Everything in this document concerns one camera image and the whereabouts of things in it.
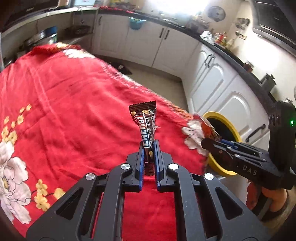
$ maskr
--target yellow rim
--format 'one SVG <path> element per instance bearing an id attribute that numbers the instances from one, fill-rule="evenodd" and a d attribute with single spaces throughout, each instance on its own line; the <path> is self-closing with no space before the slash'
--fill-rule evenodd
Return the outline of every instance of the yellow rim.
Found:
<path id="1" fill-rule="evenodd" d="M 203 117 L 206 118 L 206 119 L 208 119 L 208 118 L 214 118 L 214 119 L 217 119 L 217 120 L 221 121 L 231 131 L 231 133 L 233 134 L 233 136 L 235 138 L 235 141 L 242 142 L 242 139 L 241 139 L 238 131 L 235 129 L 235 127 L 233 126 L 233 124 L 229 120 L 227 120 L 223 115 L 221 115 L 221 114 L 219 114 L 217 112 L 214 112 L 214 111 L 210 111 L 210 112 L 205 113 L 203 115 Z M 224 169 L 223 167 L 221 167 L 216 162 L 216 160 L 213 158 L 212 154 L 209 154 L 208 164 L 220 176 L 230 177 L 230 176 L 236 175 L 235 172 L 228 171 L 228 170 Z"/>

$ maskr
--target kitchen counter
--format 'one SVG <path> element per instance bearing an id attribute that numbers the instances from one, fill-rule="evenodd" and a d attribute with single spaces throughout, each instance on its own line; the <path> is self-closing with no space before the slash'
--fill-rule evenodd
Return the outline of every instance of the kitchen counter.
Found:
<path id="1" fill-rule="evenodd" d="M 116 9 L 100 9 L 100 14 L 112 14 L 112 15 L 122 15 L 122 16 L 129 16 L 134 17 L 137 19 L 143 19 L 147 21 L 151 21 L 175 30 L 178 30 L 182 33 L 185 33 L 196 40 L 200 41 L 202 44 L 206 45 L 208 48 L 210 48 L 213 52 L 220 55 L 228 64 L 232 66 L 233 69 L 235 69 L 238 74 L 242 77 L 242 79 L 247 83 L 247 85 L 251 88 L 251 90 L 254 92 L 260 103 L 262 104 L 263 108 L 267 112 L 267 114 L 270 113 L 270 110 L 274 106 L 275 99 L 271 94 L 266 93 L 263 88 L 259 84 L 258 78 L 255 77 L 252 73 L 248 73 L 242 66 L 243 62 L 236 57 L 232 52 L 223 49 L 220 46 L 212 45 L 203 39 L 200 38 L 199 34 L 193 33 L 190 29 L 187 29 L 185 27 L 179 26 L 174 23 L 167 22 L 165 20 L 162 20 L 161 18 L 153 15 L 147 15 L 137 12 L 126 12 L 125 10 L 116 10 Z"/>

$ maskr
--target floor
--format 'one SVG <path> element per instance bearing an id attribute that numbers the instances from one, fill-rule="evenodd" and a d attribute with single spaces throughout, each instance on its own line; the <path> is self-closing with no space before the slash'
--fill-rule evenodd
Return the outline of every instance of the floor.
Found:
<path id="1" fill-rule="evenodd" d="M 105 60 L 107 63 L 116 61 L 123 64 L 132 72 L 132 74 L 128 76 L 134 81 L 188 111 L 182 81 L 179 77 L 125 60 L 111 59 L 103 56 L 99 56 L 99 58 Z"/>

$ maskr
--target human hand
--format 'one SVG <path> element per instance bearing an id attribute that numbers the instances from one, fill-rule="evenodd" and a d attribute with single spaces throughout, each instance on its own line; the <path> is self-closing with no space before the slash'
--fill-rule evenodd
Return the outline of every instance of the human hand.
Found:
<path id="1" fill-rule="evenodd" d="M 264 187 L 258 188 L 254 183 L 250 183 L 247 191 L 248 195 L 246 205 L 250 210 L 253 210 L 253 208 L 257 205 L 261 192 L 264 196 L 273 200 L 269 207 L 271 212 L 279 211 L 287 200 L 287 192 L 283 188 L 271 191 Z"/>

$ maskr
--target brown wrapper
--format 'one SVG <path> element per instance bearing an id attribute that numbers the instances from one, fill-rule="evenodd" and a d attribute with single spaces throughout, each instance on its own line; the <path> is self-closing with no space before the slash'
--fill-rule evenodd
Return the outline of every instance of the brown wrapper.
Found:
<path id="1" fill-rule="evenodd" d="M 156 102 L 145 102 L 129 106 L 133 121 L 140 127 L 143 147 L 145 151 L 145 175 L 153 176 L 154 173 L 154 132 L 156 129 Z"/>

